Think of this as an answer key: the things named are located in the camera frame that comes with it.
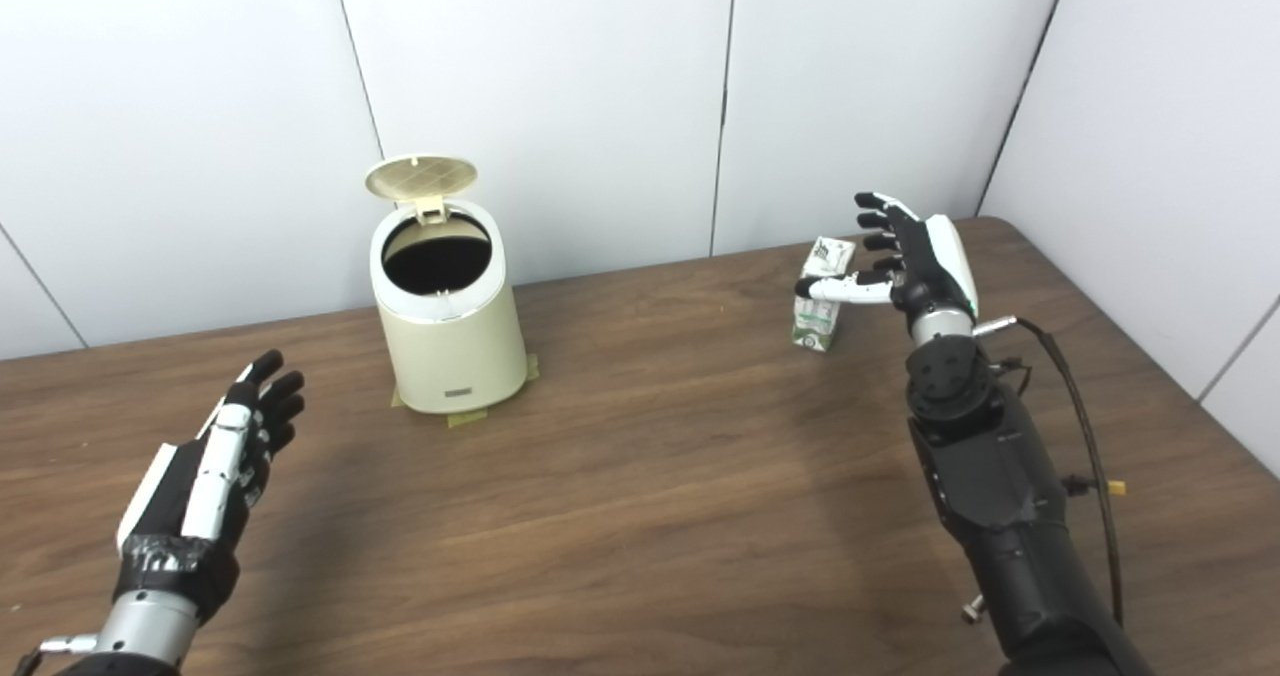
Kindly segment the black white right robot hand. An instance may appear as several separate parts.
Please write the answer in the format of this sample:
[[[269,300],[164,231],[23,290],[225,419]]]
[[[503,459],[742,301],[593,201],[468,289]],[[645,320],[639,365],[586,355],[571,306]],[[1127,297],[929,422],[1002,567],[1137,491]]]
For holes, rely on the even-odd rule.
[[[855,205],[869,251],[888,251],[869,271],[847,277],[796,280],[795,294],[835,303],[892,303],[910,324],[927,312],[955,310],[972,321],[979,316],[978,296],[966,251],[950,216],[920,219],[900,198],[859,192]]]

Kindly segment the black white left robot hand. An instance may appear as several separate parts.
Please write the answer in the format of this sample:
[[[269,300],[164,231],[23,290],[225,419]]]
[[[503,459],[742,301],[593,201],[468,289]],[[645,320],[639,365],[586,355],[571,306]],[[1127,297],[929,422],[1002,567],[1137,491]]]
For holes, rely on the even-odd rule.
[[[261,353],[229,385],[198,434],[163,443],[116,530],[122,566],[114,597],[160,592],[186,599],[200,625],[230,599],[236,551],[273,462],[294,439],[305,376],[282,374],[278,350]]]

